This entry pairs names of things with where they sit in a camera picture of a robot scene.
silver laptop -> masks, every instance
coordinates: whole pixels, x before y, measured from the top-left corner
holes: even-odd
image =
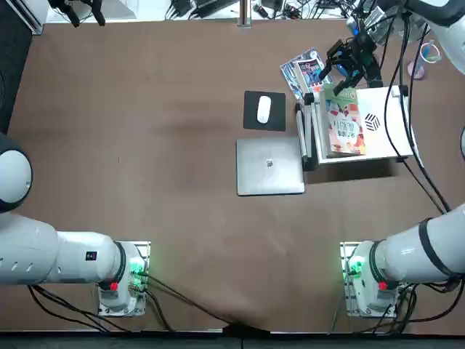
[[[239,196],[303,193],[299,138],[237,140],[236,172]]]

mouse pad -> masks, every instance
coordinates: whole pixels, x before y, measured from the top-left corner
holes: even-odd
[[[266,124],[256,120],[256,111],[261,96],[271,99],[270,117]],[[286,130],[286,95],[277,92],[246,91],[244,94],[244,129]]]

colorful book cover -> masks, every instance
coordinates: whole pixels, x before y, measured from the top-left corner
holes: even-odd
[[[333,84],[324,86],[331,152],[365,155],[366,148],[362,119],[358,110],[357,91],[347,88],[335,96],[333,88]]]
[[[320,55],[317,53],[315,49],[309,49],[308,51],[302,53],[301,55],[297,57],[294,57],[292,60],[289,60],[288,62],[280,66],[281,72],[284,75],[284,79],[287,81],[289,87],[291,88],[291,91],[293,92],[297,100],[302,99],[305,95],[302,89],[302,86],[300,86],[300,83],[298,82],[298,79],[296,77],[296,73],[294,70],[294,68],[298,66],[297,62],[302,61],[302,60],[315,60],[321,69],[325,67],[323,61],[320,58]],[[322,82],[331,84],[333,82],[331,75],[328,74]],[[314,93],[318,93],[320,91],[317,88],[318,84],[321,84],[321,82],[314,83],[312,85],[312,88],[309,90],[313,91]]]
[[[297,62],[299,69],[304,77],[305,84],[309,91],[312,91],[314,87],[320,87],[314,93],[318,93],[322,88],[323,84],[320,80],[321,67],[316,59],[314,60],[300,60]]]

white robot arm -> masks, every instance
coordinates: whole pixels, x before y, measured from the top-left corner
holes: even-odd
[[[28,157],[0,133],[0,285],[98,284],[105,309],[133,315],[139,300],[130,287],[139,276],[131,271],[146,271],[139,250],[100,233],[56,231],[9,212],[25,200],[32,180]]]
[[[378,0],[378,13],[396,5],[422,16],[450,61],[465,74],[465,1]],[[459,280],[465,275],[465,204],[382,241],[364,241],[350,257],[359,311],[381,316],[398,286]]]

white mouse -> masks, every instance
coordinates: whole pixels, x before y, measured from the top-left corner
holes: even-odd
[[[261,96],[259,100],[259,107],[256,110],[256,120],[260,124],[266,124],[270,117],[271,98],[268,96]]]

